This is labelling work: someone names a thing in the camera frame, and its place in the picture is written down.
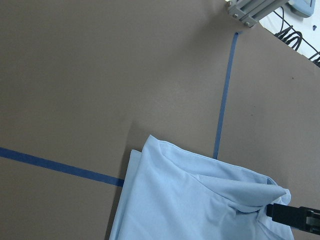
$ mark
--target cardboard surface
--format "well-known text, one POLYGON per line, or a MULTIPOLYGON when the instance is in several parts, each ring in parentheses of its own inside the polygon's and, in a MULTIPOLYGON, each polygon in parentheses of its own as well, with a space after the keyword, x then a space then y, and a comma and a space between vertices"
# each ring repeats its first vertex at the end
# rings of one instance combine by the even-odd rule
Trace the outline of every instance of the cardboard surface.
MULTIPOLYGON (((261 26, 247 29, 228 16, 224 0, 10 1, 1 4, 0 15, 1 147, 122 179, 130 150, 140 150, 149 134, 210 157, 232 38, 244 31, 219 159, 266 172, 293 194, 307 185, 311 196, 315 170, 298 183, 294 176, 304 161, 310 168, 319 162, 319 71, 261 26), (301 61, 303 70, 296 67, 301 61), (275 77, 296 77, 298 86, 275 77), (305 91, 295 97, 300 88, 305 91), (288 101, 277 99, 285 90, 288 101), (260 111, 255 128, 239 116, 251 105, 260 111), (284 125, 301 116, 287 126, 295 130, 285 135, 291 142, 267 130, 275 110, 287 116, 284 125), (236 123, 255 138, 244 137, 236 123), (299 149, 292 140, 298 136, 299 149), (269 161, 268 144, 275 143, 273 159, 290 161, 252 164, 257 156, 269 161), (293 150, 303 161, 293 160, 293 150)), ((6 207, 0 222, 7 222, 1 239, 108 239, 121 188, 8 159, 1 159, 1 169, 6 207)), ((318 197, 307 203, 316 208, 318 197)))

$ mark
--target black cable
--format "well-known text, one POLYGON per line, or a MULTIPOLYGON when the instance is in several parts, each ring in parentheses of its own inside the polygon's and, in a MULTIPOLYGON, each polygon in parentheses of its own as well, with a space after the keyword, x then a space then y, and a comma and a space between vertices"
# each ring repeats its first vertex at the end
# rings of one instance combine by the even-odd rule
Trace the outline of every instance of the black cable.
POLYGON ((313 62, 314 64, 317 64, 319 61, 320 61, 320 57, 318 57, 316 60, 313 60, 312 62, 313 62))
POLYGON ((293 38, 291 38, 291 39, 289 39, 288 41, 286 41, 285 42, 285 44, 287 44, 287 45, 289 45, 289 44, 291 44, 294 40, 296 40, 297 39, 297 41, 295 42, 295 44, 291 47, 292 49, 299 43, 299 41, 300 41, 300 36, 295 36, 295 37, 293 37, 293 38))
POLYGON ((295 50, 297 51, 298 49, 299 49, 299 47, 300 47, 300 44, 301 44, 301 42, 302 42, 302 39, 303 39, 303 37, 302 37, 302 33, 300 32, 300 31, 296 31, 295 32, 297 35, 299 35, 299 40, 292 46, 292 48, 294 48, 296 45, 296 48, 295 48, 295 50))
POLYGON ((275 36, 278 39, 282 40, 285 37, 285 35, 287 35, 292 28, 293 28, 293 26, 290 26, 290 27, 286 28, 285 30, 282 30, 281 32, 276 33, 275 36))
MULTIPOLYGON (((285 18, 283 17, 281 17, 276 11, 273 11, 279 18, 281 18, 286 24, 288 24, 288 26, 291 26, 286 20, 285 20, 285 18)), ((302 40, 306 43, 306 44, 308 44, 313 50, 315 50, 317 53, 319 53, 319 51, 317 50, 317 49, 315 49, 307 40, 305 40, 304 38, 302 38, 302 40)))
POLYGON ((290 37, 292 37, 294 34, 296 34, 296 32, 294 31, 293 33, 290 33, 288 36, 286 36, 286 37, 284 37, 283 39, 282 39, 282 42, 286 42, 286 41, 288 41, 289 40, 289 38, 290 37))
POLYGON ((285 23, 285 10, 284 10, 283 6, 281 6, 280 8, 282 9, 282 24, 281 24, 281 29, 280 29, 280 32, 281 32, 282 29, 284 28, 284 23, 285 23))
POLYGON ((315 56, 317 56, 318 54, 320 54, 320 51, 317 52, 316 54, 312 55, 311 57, 309 57, 309 60, 313 59, 315 56))

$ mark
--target light blue shirt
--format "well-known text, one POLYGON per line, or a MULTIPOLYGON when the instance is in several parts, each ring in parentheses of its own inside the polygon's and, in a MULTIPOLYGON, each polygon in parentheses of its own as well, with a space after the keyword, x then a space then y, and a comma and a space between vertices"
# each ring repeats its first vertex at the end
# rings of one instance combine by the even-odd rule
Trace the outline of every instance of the light blue shirt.
POLYGON ((131 152, 110 240, 293 240, 266 216, 290 199, 268 176, 150 136, 131 152))

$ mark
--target blue tape line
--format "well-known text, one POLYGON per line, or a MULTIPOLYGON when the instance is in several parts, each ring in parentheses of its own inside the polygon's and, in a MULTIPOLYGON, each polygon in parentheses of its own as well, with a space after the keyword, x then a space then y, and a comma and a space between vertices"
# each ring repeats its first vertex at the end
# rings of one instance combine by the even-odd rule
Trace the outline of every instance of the blue tape line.
POLYGON ((124 180, 0 147, 0 157, 122 187, 124 180))
POLYGON ((228 88, 229 88, 229 82, 230 82, 230 77, 231 77, 232 63, 234 61, 236 45, 237 45, 237 40, 238 40, 239 34, 241 34, 241 33, 236 32, 233 36, 230 55, 229 55, 229 62, 228 62, 228 66, 226 69, 225 82, 224 82, 221 107, 220 107, 220 114, 219 114, 218 126, 216 129, 215 142, 214 142, 214 151, 213 151, 213 158, 214 159, 218 158, 219 146, 220 146, 220 140, 221 140, 221 132, 222 132, 222 126, 223 126, 224 116, 225 116, 225 109, 226 109, 226 104, 227 104, 228 88))

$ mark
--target fabric fold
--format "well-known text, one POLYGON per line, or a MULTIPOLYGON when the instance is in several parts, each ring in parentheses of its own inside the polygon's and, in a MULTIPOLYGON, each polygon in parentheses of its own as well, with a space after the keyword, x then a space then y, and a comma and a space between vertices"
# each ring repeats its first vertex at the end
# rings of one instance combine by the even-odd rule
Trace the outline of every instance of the fabric fold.
POLYGON ((293 240, 265 213, 290 199, 268 176, 150 136, 131 152, 110 240, 293 240))

